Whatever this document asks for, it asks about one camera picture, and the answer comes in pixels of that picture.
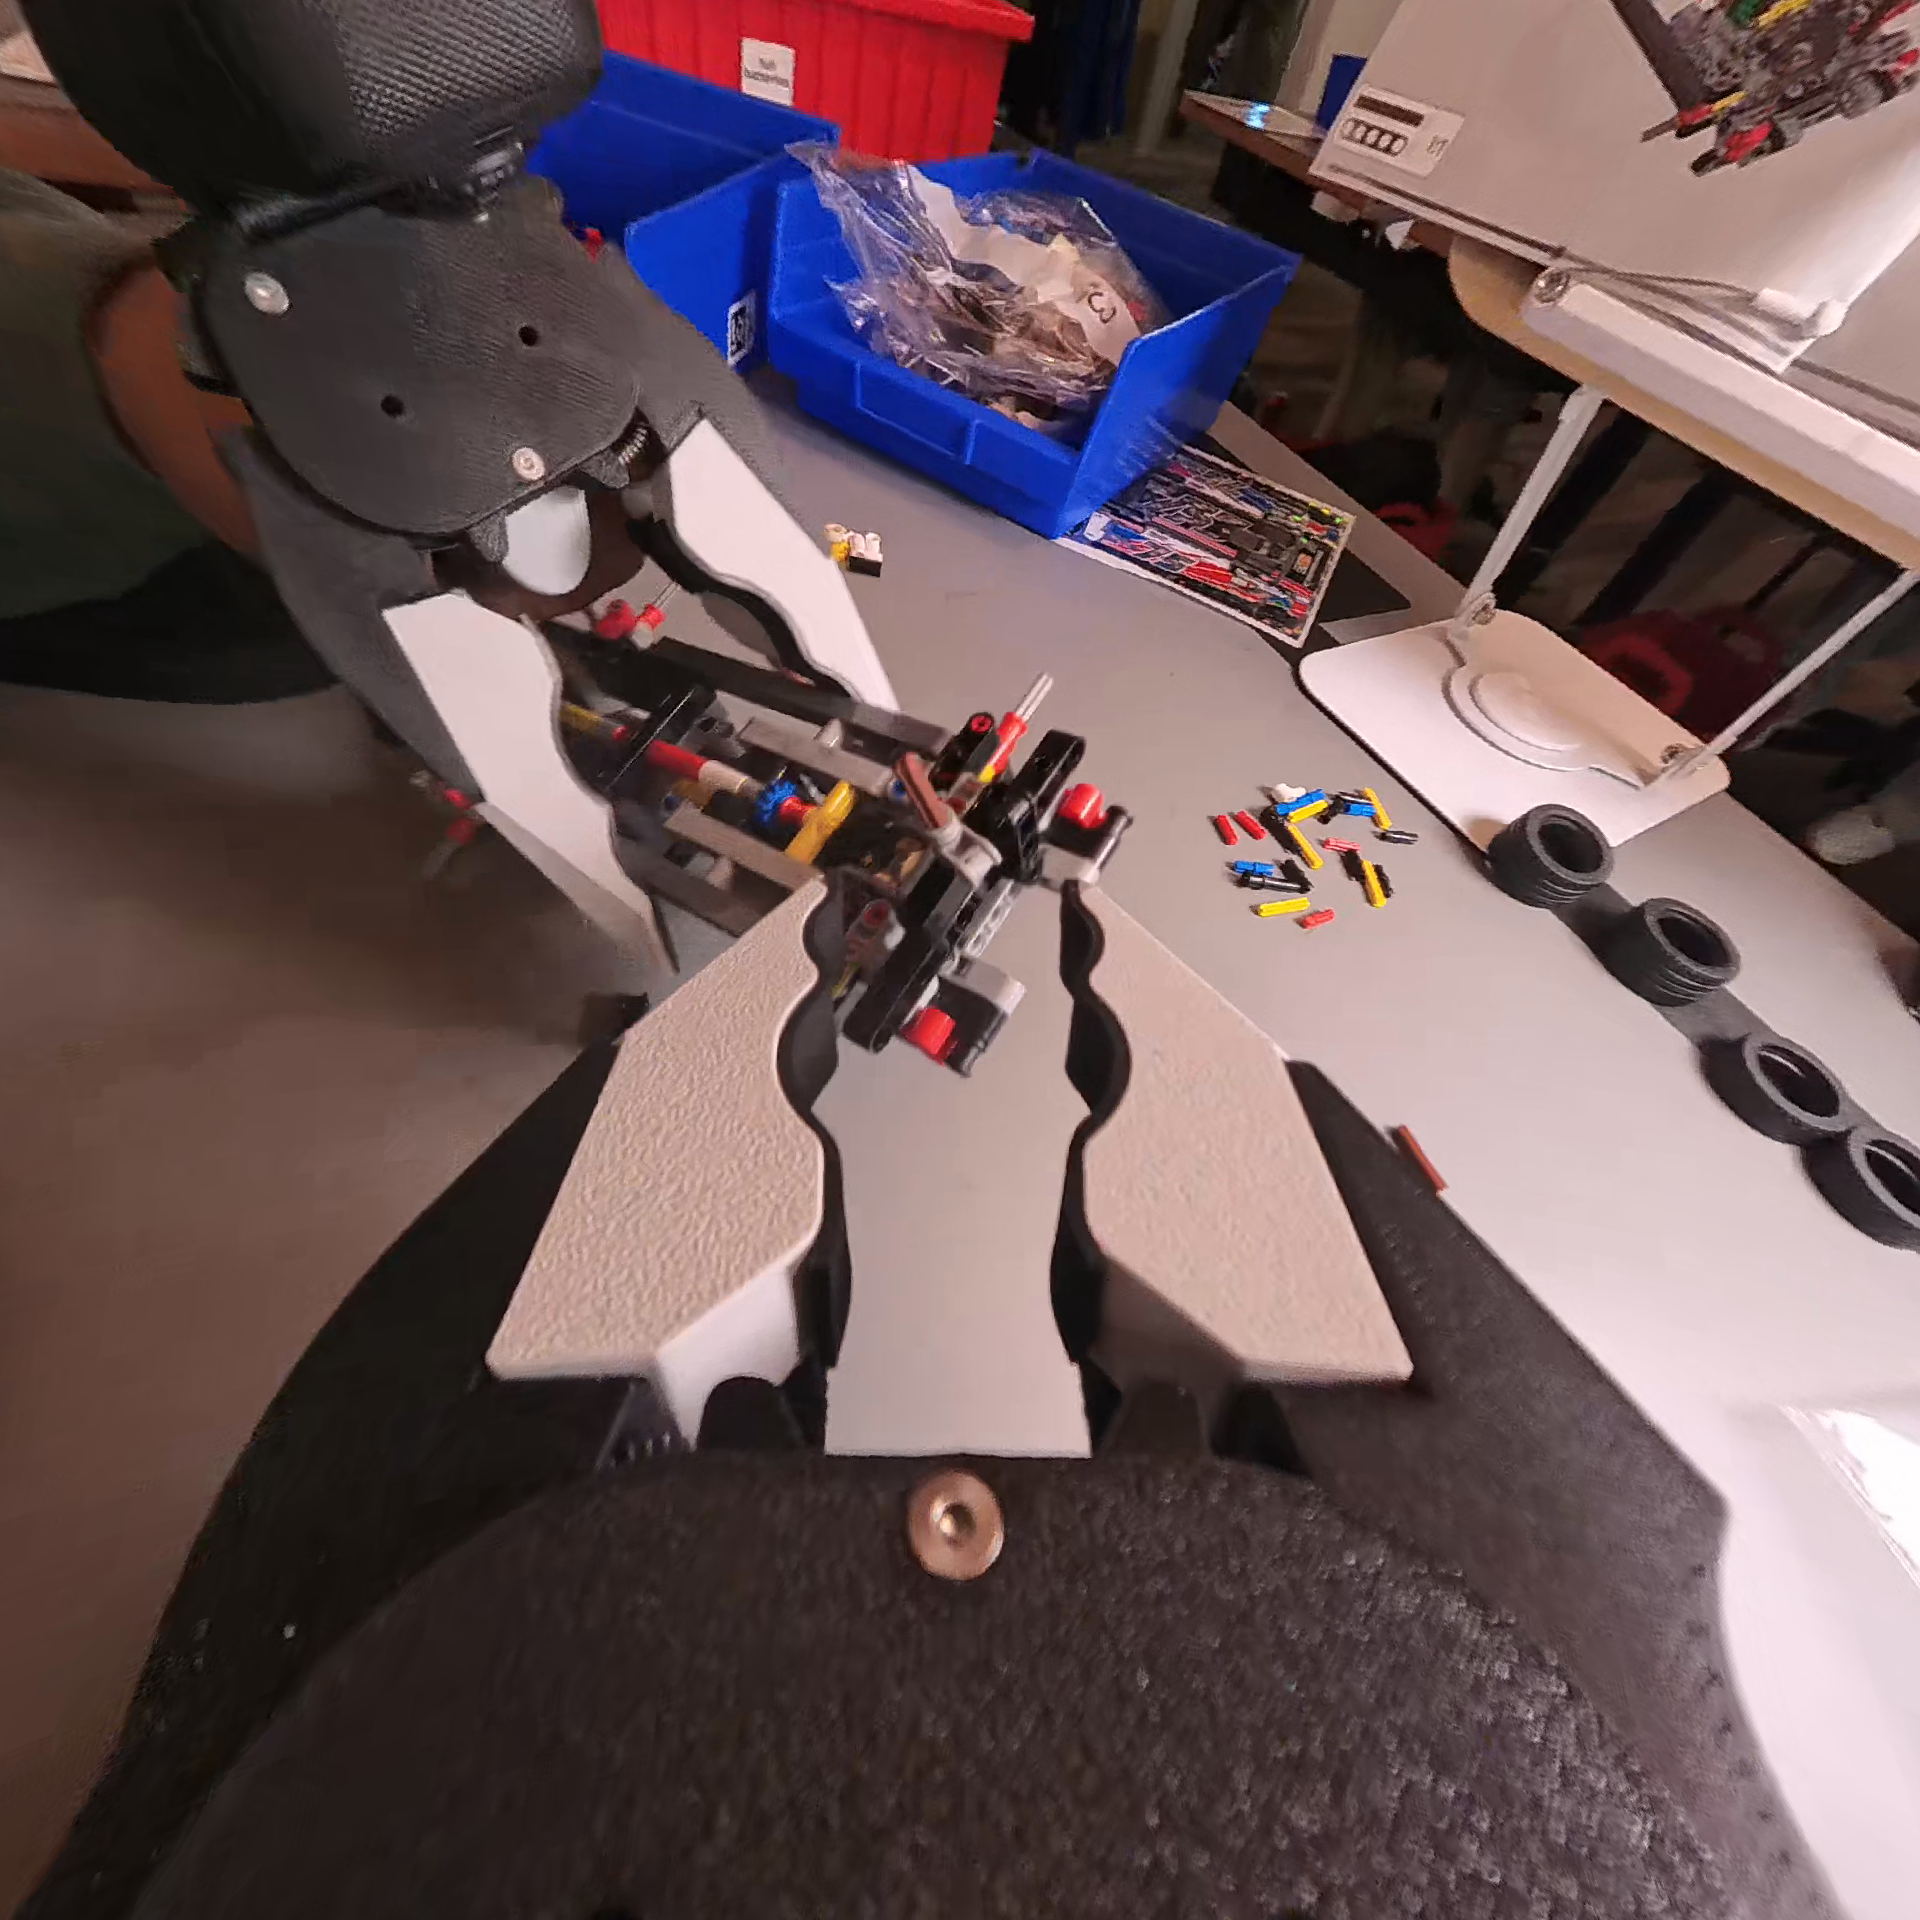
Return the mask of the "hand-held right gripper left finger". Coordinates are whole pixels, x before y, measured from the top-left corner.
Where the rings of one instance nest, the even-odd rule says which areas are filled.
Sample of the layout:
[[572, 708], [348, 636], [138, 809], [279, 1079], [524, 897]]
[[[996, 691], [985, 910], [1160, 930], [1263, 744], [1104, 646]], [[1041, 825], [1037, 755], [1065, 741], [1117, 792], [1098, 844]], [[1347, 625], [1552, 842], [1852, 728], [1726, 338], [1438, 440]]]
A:
[[725, 1380], [822, 1393], [853, 1298], [838, 1069], [844, 887], [813, 876], [625, 1033], [497, 1380], [641, 1380], [682, 1440]]

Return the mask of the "small blue storage bin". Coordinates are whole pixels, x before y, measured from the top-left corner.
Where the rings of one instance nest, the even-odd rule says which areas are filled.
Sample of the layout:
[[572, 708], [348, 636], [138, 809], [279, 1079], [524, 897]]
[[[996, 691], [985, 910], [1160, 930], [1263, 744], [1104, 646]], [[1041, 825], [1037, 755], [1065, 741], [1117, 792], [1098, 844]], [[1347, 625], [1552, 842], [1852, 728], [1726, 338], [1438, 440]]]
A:
[[820, 113], [607, 54], [586, 104], [540, 133], [528, 169], [557, 190], [570, 226], [612, 243], [796, 142], [838, 135], [840, 126]]

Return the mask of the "black wrist rest cushion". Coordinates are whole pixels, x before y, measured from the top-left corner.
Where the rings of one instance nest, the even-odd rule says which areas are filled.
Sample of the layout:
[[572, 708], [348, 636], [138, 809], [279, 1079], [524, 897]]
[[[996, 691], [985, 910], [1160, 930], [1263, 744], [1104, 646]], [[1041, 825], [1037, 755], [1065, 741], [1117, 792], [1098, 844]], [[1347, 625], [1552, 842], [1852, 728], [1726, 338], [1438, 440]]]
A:
[[338, 675], [288, 617], [75, 606], [5, 619], [5, 686], [181, 708], [255, 708]]

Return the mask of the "red storage bin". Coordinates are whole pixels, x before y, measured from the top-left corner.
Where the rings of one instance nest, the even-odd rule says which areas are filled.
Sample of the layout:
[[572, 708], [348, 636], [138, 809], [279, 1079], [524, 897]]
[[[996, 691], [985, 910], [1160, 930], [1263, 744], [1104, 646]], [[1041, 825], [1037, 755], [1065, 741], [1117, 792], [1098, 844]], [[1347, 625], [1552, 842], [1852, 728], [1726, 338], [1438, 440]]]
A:
[[1030, 45], [1015, 4], [600, 4], [601, 39], [755, 104], [832, 120], [875, 158], [988, 153], [1004, 70]]

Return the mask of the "lego car chassis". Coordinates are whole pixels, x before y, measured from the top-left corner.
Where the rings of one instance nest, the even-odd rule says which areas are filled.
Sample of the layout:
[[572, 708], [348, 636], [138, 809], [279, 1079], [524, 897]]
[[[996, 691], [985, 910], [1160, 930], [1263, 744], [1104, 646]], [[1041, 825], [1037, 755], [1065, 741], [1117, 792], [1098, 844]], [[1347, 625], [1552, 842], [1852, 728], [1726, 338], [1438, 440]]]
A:
[[[667, 904], [739, 939], [813, 876], [844, 887], [832, 1012], [870, 1052], [911, 1043], [969, 1076], [1022, 1001], [988, 963], [999, 926], [1030, 887], [1093, 886], [1130, 825], [1081, 779], [1087, 741], [1040, 728], [1055, 675], [1008, 708], [937, 728], [772, 666], [641, 639], [625, 601], [586, 629], [520, 625], [562, 667], [562, 744], [612, 809], [617, 854], [657, 913]], [[951, 844], [904, 803], [904, 751], [955, 809]], [[466, 767], [442, 779], [453, 842], [491, 831], [464, 782]]]

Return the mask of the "white instruction booklet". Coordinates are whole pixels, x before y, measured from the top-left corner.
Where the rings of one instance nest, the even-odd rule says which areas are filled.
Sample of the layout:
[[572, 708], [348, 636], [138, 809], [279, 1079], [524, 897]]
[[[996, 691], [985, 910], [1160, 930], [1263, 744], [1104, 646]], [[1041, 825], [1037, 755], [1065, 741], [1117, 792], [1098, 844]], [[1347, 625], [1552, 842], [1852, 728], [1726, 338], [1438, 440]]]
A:
[[1916, 4], [1402, 4], [1316, 177], [1786, 368], [1916, 243]]

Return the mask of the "large blue storage bin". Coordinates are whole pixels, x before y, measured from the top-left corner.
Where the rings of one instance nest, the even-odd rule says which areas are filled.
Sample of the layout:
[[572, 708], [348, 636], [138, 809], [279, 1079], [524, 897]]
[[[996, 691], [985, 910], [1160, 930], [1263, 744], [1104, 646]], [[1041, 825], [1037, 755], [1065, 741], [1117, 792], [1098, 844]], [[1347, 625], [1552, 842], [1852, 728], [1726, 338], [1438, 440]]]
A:
[[840, 438], [1055, 540], [1201, 438], [1301, 256], [1057, 153], [803, 147], [766, 344]]

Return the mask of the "person's left hand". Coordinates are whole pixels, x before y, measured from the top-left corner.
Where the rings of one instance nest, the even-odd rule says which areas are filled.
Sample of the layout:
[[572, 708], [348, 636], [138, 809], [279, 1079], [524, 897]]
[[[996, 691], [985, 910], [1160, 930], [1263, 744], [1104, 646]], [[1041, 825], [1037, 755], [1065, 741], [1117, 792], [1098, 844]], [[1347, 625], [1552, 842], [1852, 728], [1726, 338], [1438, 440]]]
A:
[[255, 509], [224, 445], [255, 415], [224, 392], [193, 387], [181, 358], [184, 302], [157, 264], [120, 272], [93, 306], [86, 338], [104, 409], [133, 459], [220, 542], [261, 559]]

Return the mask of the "black rubber lego tyre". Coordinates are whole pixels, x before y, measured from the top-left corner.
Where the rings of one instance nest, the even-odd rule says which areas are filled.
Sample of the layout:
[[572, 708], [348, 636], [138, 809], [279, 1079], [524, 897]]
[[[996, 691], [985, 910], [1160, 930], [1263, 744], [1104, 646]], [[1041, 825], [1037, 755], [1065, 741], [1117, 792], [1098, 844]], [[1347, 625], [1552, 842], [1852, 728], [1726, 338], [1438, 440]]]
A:
[[1617, 913], [1597, 937], [1597, 957], [1629, 994], [1680, 1009], [1741, 975], [1741, 947], [1701, 908], [1680, 901], [1641, 901]]
[[1836, 1072], [1781, 1034], [1710, 1040], [1701, 1047], [1701, 1072], [1744, 1127], [1781, 1145], [1798, 1148], [1855, 1127], [1855, 1102]]
[[1500, 825], [1488, 844], [1488, 876], [1500, 897], [1560, 910], [1612, 880], [1617, 853], [1579, 811], [1543, 803]]
[[1872, 1123], [1836, 1142], [1836, 1210], [1865, 1236], [1916, 1251], [1916, 1142]]

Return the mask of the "clear plastic parts bag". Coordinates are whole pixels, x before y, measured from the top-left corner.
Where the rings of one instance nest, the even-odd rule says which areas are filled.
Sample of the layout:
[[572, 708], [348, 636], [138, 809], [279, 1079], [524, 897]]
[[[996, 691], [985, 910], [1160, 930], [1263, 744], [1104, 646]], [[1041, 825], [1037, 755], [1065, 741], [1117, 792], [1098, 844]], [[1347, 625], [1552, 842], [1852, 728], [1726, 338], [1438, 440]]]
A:
[[1077, 196], [957, 196], [931, 172], [827, 142], [788, 149], [832, 212], [853, 335], [941, 390], [1081, 440], [1122, 351], [1171, 324], [1117, 232]]

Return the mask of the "white stand base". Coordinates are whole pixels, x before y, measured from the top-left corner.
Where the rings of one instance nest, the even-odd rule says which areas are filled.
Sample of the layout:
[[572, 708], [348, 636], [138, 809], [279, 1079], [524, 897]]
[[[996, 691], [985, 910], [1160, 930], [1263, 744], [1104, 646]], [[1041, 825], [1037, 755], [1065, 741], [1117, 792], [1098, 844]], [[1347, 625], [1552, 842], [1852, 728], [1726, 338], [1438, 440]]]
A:
[[[1488, 847], [1536, 809], [1573, 809], [1607, 844], [1726, 790], [1726, 755], [1916, 592], [1916, 440], [1625, 306], [1590, 272], [1536, 269], [1456, 240], [1449, 278], [1470, 317], [1573, 374], [1574, 390], [1518, 508], [1455, 611], [1341, 641], [1302, 686], [1464, 842]], [[1706, 454], [1893, 565], [1859, 613], [1781, 671], [1718, 735], [1697, 737], [1597, 662], [1500, 611], [1498, 580], [1569, 472], [1601, 403]]]

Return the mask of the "person's left forearm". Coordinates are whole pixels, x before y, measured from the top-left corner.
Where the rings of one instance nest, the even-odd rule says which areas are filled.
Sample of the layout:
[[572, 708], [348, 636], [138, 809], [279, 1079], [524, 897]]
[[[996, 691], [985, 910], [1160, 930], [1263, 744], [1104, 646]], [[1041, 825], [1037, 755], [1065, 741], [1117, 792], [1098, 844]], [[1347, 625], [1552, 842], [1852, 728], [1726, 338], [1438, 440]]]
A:
[[147, 264], [137, 226], [5, 169], [5, 619], [120, 597], [204, 542], [93, 358], [94, 306]]

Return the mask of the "background wooden table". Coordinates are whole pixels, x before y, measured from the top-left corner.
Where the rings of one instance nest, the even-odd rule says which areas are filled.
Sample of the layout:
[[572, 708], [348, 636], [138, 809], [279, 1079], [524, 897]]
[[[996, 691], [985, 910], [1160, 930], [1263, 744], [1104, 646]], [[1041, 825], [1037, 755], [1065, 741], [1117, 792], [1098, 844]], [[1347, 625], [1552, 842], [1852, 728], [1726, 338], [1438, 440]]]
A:
[[1302, 264], [1330, 276], [1369, 276], [1373, 259], [1445, 259], [1455, 236], [1369, 203], [1354, 186], [1316, 180], [1320, 133], [1275, 104], [1183, 93], [1183, 133], [1219, 138], [1207, 203]]

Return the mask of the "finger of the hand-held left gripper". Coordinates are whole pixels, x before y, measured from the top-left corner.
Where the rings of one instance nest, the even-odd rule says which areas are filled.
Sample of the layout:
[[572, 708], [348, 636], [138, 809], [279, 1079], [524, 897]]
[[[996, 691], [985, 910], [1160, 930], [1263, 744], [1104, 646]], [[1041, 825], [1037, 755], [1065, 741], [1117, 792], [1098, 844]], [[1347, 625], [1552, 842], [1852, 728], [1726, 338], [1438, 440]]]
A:
[[386, 629], [459, 759], [482, 819], [537, 868], [646, 980], [678, 972], [662, 918], [562, 744], [562, 667], [548, 639], [466, 596], [386, 613]]
[[755, 657], [864, 708], [898, 706], [848, 575], [714, 420], [635, 472], [629, 529]]

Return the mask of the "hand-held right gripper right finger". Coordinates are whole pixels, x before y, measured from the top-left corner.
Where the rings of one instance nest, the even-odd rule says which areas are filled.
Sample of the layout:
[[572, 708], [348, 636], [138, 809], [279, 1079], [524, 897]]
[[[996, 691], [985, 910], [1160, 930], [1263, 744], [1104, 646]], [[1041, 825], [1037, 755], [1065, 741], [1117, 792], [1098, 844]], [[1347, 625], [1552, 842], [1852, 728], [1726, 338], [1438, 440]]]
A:
[[1051, 1302], [1090, 1445], [1175, 1393], [1205, 1443], [1276, 1393], [1388, 1389], [1413, 1355], [1286, 1050], [1104, 887], [1060, 887], [1070, 1139]]

